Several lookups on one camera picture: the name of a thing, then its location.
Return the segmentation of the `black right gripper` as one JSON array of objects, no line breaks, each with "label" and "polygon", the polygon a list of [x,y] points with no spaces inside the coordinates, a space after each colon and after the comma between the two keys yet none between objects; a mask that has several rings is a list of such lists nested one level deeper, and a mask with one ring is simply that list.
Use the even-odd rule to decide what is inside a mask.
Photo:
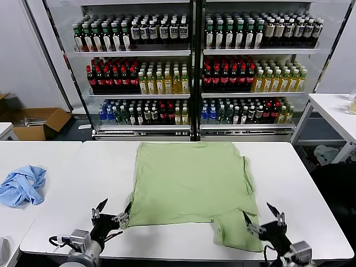
[{"label": "black right gripper", "polygon": [[290,250],[291,242],[286,236],[287,224],[285,222],[285,213],[279,212],[275,206],[268,202],[266,204],[277,221],[259,226],[253,223],[247,213],[243,211],[248,232],[253,235],[258,235],[261,241],[268,241],[275,250]]}]

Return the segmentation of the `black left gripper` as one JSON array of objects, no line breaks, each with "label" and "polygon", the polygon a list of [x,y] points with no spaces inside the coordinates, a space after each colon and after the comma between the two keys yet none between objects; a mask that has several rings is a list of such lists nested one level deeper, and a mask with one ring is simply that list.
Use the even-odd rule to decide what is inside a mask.
[{"label": "black left gripper", "polygon": [[92,208],[92,225],[93,229],[90,232],[91,240],[96,241],[101,249],[105,248],[105,242],[120,235],[119,229],[127,228],[130,220],[130,211],[132,202],[126,206],[124,212],[114,216],[109,214],[101,214],[108,198],[101,201],[96,208]]}]

